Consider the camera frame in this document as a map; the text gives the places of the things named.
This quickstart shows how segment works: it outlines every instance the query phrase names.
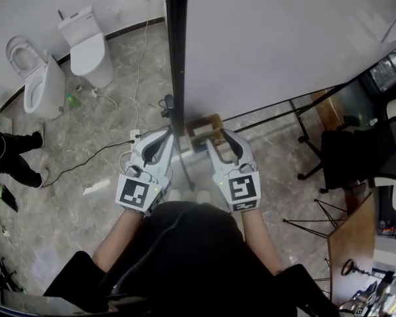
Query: desk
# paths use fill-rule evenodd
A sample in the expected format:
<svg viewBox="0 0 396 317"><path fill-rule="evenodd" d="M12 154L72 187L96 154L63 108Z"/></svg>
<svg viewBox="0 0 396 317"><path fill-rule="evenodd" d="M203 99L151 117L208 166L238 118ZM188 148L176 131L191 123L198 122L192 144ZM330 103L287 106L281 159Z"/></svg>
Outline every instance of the desk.
<svg viewBox="0 0 396 317"><path fill-rule="evenodd" d="M337 306L365 286L368 276L341 275L343 265L354 259L361 270L371 271L374 257L374 195L370 194L351 216L327 237L330 259L330 295Z"/></svg>

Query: white wall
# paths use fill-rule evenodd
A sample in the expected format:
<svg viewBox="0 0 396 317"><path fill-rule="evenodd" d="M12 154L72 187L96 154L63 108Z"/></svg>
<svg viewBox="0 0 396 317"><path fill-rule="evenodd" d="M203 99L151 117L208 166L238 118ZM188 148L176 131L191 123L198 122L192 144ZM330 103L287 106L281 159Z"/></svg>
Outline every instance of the white wall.
<svg viewBox="0 0 396 317"><path fill-rule="evenodd" d="M185 115L225 119L347 82L396 48L396 0L188 0Z"/></svg>
<svg viewBox="0 0 396 317"><path fill-rule="evenodd" d="M376 236L374 261L396 266L396 240Z"/></svg>
<svg viewBox="0 0 396 317"><path fill-rule="evenodd" d="M24 84L5 55L6 44L14 35L30 37L60 59L69 53L69 46L57 30L58 9L68 17L92 5L103 32L109 34L146 21L148 10L149 18L162 17L162 1L151 0L148 9L145 0L0 0L0 106Z"/></svg>

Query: office chair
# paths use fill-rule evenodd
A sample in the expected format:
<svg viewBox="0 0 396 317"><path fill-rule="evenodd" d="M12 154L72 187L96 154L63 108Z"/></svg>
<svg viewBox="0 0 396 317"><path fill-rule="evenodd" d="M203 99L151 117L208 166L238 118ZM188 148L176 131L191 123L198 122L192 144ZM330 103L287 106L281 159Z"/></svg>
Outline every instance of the office chair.
<svg viewBox="0 0 396 317"><path fill-rule="evenodd" d="M353 126L359 127L359 120L345 116L345 122L336 130L325 130L321 136L321 150L302 136L298 140L320 158L321 162L306 175L299 174L299 180L306 180L323 169L325 188L329 190L351 188L355 181L385 177L396 180L396 117L377 123L369 130L343 131Z"/></svg>

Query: marble floor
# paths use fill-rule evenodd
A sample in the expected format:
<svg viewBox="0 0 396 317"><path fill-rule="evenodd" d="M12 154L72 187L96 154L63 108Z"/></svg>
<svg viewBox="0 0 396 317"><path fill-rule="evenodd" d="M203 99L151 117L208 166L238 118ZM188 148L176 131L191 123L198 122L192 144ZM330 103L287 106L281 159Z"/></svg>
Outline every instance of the marble floor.
<svg viewBox="0 0 396 317"><path fill-rule="evenodd" d="M141 133L168 123L160 115L158 101L172 92L165 24L150 26L147 38L148 49L141 64L137 96ZM24 154L34 170L44 166L50 169L49 182L62 170L84 162L103 146L129 140L129 132L137 118L133 97L137 64L145 45L143 29L114 38L108 45L115 78L100 93L112 97L118 103L118 109L104 98L93 98L92 88L86 81L81 81L83 91L75 92L79 80L72 75L70 62L62 65L67 76L67 93L75 96L82 106L70 110L66 104L59 118L45 122L46 146ZM296 104L299 106L309 101L305 96ZM289 109L289 103L285 102L224 125L236 129ZM3 115L13 119L15 134L31 133L38 121L24 113L23 95ZM317 143L323 130L317 112L310 110L302 118L312 141ZM314 278L328 277L324 261L326 241L287 225L282 219L325 219L314 199L344 207L343 192L338 190L321 195L318 191L323 185L320 172L304 182L297 180L297 173L310 170L317 163L317 157L298 143L301 131L294 114L243 131L241 135L253 149L261 175L261 210L282 257L290 264L304 264ZM119 156L126 150L129 150L127 145L105 149L85 166L62 175L52 186L40 190L21 186L7 175L0 175L0 180L15 195L20 207L19 213L15 213L0 202L0 255L6 257L10 270L17 270L15 280L28 293L42 295L76 251L85 250L92 254L115 223L122 208L114 203L114 183L119 174ZM224 155L230 155L226 146L221 150ZM172 162L173 187L181 190L185 199L193 199L195 194L187 190L176 160L174 157ZM212 204L224 209L220 194L209 177L211 163L206 154L186 154L184 161L196 183L196 190L210 191ZM85 189L105 179L110 180L111 186L97 194L83 195ZM242 229L240 215L235 218ZM9 236L4 236L1 225L5 226ZM327 223L311 223L308 227L331 231ZM328 288L328 282L320 283L323 289Z"/></svg>

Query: toilet bowl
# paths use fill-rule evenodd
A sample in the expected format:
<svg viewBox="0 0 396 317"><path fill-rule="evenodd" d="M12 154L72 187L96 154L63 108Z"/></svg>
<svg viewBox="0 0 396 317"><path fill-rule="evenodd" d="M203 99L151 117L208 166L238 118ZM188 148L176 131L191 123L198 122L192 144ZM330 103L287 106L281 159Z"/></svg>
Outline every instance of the toilet bowl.
<svg viewBox="0 0 396 317"><path fill-rule="evenodd" d="M66 78L52 56L47 57L24 36L10 39L6 55L24 79L25 112L44 119L59 117L65 103Z"/></svg>
<svg viewBox="0 0 396 317"><path fill-rule="evenodd" d="M71 47L72 73L96 88L107 86L113 80L113 63L92 6L61 21L58 29Z"/></svg>

